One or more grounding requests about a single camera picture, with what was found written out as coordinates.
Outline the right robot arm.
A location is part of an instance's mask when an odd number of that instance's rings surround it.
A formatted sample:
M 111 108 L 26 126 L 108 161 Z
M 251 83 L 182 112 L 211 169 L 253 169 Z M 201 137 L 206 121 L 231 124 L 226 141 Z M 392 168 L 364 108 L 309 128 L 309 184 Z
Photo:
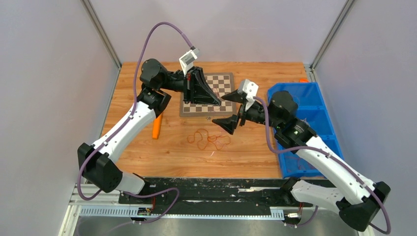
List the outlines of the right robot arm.
M 242 91 L 233 91 L 223 99 L 239 103 L 240 108 L 229 118 L 214 119 L 215 124 L 230 134 L 246 121 L 263 124 L 267 132 L 273 129 L 274 138 L 281 145 L 281 149 L 274 149 L 268 143 L 273 153 L 296 154 L 332 183 L 328 188 L 292 177 L 282 187 L 283 203 L 310 203 L 333 211 L 359 232 L 372 226 L 375 215 L 382 212 L 387 226 L 383 233 L 390 234 L 391 224 L 384 207 L 390 187 L 385 182 L 372 181 L 342 160 L 310 125 L 297 117 L 298 104 L 289 92 L 274 93 L 269 103 Z

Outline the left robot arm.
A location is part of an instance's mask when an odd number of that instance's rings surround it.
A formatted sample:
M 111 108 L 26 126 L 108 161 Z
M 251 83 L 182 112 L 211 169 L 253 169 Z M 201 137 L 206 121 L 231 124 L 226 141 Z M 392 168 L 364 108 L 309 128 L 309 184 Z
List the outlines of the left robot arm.
M 99 192 L 129 192 L 137 203 L 144 204 L 150 198 L 145 180 L 137 174 L 124 173 L 116 162 L 133 139 L 164 112 L 171 100 L 166 91 L 182 93 L 187 104 L 218 106 L 221 101 L 206 82 L 201 67 L 173 72 L 158 60 L 148 59 L 139 72 L 142 87 L 139 94 L 134 94 L 131 108 L 103 137 L 91 145 L 82 143 L 77 156 L 79 177 L 94 184 Z

